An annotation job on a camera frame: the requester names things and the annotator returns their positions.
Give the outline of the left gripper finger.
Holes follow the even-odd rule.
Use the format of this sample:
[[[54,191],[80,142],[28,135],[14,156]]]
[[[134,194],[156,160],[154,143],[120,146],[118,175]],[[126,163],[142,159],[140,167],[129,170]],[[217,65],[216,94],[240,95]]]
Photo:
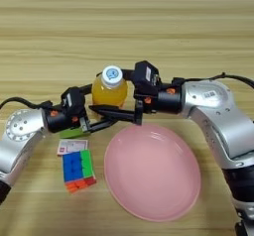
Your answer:
[[[111,126],[113,126],[114,124],[116,124],[117,121],[116,120],[112,120],[112,119],[107,119],[107,118],[103,118],[98,122],[92,123],[89,125],[88,131],[90,133],[95,133],[104,129],[107,129]]]
[[[82,86],[80,89],[79,89],[79,92],[83,95],[87,95],[87,94],[90,94],[91,93],[91,89],[92,89],[92,84],[87,84],[87,85],[84,85]]]

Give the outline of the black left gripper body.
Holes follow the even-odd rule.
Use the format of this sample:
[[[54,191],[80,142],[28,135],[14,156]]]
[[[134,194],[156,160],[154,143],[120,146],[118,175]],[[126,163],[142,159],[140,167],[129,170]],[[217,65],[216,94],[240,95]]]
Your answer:
[[[82,109],[51,109],[45,111],[48,130],[57,133],[66,129],[89,129],[89,120],[84,108]]]

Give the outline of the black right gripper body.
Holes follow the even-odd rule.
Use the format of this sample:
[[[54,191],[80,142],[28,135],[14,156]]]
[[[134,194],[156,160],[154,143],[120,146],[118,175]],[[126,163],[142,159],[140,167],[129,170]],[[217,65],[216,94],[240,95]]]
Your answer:
[[[179,114],[182,111],[182,92],[177,87],[139,84],[134,88],[134,98],[134,123],[137,125],[142,124],[143,114]]]

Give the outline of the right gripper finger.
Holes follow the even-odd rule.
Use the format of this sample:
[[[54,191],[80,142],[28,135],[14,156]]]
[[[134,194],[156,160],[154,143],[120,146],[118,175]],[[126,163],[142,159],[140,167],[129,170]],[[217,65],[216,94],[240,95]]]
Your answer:
[[[131,79],[134,76],[134,70],[133,69],[123,69],[123,78],[124,79]]]
[[[130,110],[123,110],[112,105],[90,105],[89,108],[103,118],[134,122],[134,112]]]

